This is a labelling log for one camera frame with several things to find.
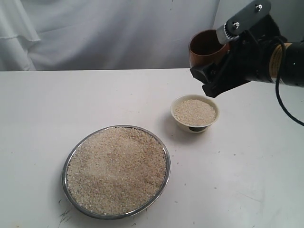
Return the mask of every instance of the uncooked rice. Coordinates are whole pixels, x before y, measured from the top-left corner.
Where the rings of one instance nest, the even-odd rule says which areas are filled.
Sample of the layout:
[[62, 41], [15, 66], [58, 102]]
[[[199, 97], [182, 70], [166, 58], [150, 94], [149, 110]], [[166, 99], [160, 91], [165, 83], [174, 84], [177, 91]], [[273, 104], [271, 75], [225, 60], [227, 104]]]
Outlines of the uncooked rice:
[[163, 146], [134, 128], [109, 128], [85, 140], [71, 158], [67, 187], [85, 209], [103, 215], [133, 211], [160, 189]]
[[174, 111], [175, 118], [185, 125], [204, 126], [215, 119], [214, 108], [200, 100], [186, 100]]

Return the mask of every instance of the metal plate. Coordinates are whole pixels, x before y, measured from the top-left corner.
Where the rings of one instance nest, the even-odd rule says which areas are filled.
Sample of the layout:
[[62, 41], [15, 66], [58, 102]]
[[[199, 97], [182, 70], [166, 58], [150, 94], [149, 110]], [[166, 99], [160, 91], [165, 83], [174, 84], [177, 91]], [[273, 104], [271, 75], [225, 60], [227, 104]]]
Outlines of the metal plate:
[[[78, 147], [85, 141], [87, 140], [89, 137], [91, 137], [92, 135], [98, 133], [98, 132], [103, 132], [105, 130], [108, 130], [109, 128], [116, 128], [116, 127], [123, 127], [123, 128], [134, 128], [137, 130], [141, 130], [144, 131], [146, 133], [148, 133], [150, 136], [154, 137], [163, 147], [163, 152], [165, 154], [165, 158], [166, 158], [166, 173], [165, 173], [165, 177], [164, 180], [161, 184], [160, 189], [158, 190], [158, 192], [155, 194], [154, 197], [152, 197], [148, 202], [146, 202], [144, 205], [142, 205], [141, 207], [139, 207], [138, 209], [135, 209], [133, 211], [127, 212], [125, 214], [119, 214], [119, 215], [102, 215], [102, 214], [96, 214], [93, 213], [83, 207], [81, 207], [72, 197], [69, 189], [67, 188], [67, 169], [69, 166], [69, 163], [71, 161], [71, 158], [73, 157], [74, 153], [77, 151]], [[62, 186], [63, 186], [63, 190], [65, 192], [66, 197], [68, 198], [68, 200], [74, 205], [74, 207], [79, 210], [80, 212], [93, 217], [95, 219], [106, 219], [106, 220], [114, 220], [114, 219], [122, 219], [128, 216], [133, 216], [138, 214], [139, 212], [145, 210], [146, 208], [148, 208], [149, 206], [151, 206], [158, 198], [159, 196], [162, 194], [164, 188], [166, 187], [168, 180], [169, 180], [169, 175], [170, 175], [170, 170], [171, 170], [171, 162], [170, 162], [170, 157], [169, 157], [169, 153], [167, 148], [165, 147], [165, 145], [163, 144], [163, 142], [153, 133], [141, 128], [141, 127], [136, 127], [136, 126], [130, 126], [130, 125], [117, 125], [117, 126], [110, 126], [110, 127], [106, 127], [103, 128], [101, 130], [98, 130], [90, 135], [88, 135], [86, 138], [84, 138], [80, 143], [77, 144], [77, 146], [71, 151], [71, 153], [69, 154], [69, 156], [67, 157], [67, 160], [65, 162], [65, 165], [63, 167], [62, 170], [62, 176], [61, 176], [61, 180], [62, 180]]]

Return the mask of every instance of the screw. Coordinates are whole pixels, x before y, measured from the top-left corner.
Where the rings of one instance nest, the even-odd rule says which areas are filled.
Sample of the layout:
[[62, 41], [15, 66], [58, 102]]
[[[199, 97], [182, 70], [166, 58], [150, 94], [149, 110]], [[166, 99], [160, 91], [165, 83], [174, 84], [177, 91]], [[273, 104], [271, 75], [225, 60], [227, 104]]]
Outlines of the screw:
[[261, 4], [256, 5], [256, 10], [259, 12], [261, 9], [263, 8], [263, 6]]
[[238, 23], [238, 22], [234, 22], [234, 23], [233, 23], [233, 27], [234, 27], [234, 29], [238, 29], [239, 23]]

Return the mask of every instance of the white table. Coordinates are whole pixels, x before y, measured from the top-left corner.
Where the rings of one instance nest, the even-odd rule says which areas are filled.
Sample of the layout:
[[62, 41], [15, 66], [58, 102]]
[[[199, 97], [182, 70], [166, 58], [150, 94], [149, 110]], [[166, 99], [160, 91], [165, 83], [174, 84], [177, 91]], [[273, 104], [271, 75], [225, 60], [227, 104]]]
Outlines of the white table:
[[[281, 87], [304, 120], [304, 89]], [[304, 220], [304, 128], [251, 82], [215, 99], [219, 120], [203, 134], [180, 131], [171, 102], [204, 94], [188, 69], [1, 72], [2, 228], [299, 228]], [[73, 209], [60, 184], [66, 157], [85, 136], [137, 125], [165, 143], [167, 188], [141, 214], [116, 221]]]

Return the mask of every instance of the brown cup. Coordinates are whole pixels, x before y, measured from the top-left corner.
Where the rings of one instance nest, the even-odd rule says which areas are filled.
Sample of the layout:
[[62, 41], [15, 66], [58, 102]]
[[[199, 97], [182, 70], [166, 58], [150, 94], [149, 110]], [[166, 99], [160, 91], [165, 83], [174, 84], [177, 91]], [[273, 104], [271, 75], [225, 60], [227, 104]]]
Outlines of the brown cup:
[[229, 44], [219, 43], [216, 30], [205, 30], [196, 34], [189, 43], [190, 67], [219, 63], [229, 50]]

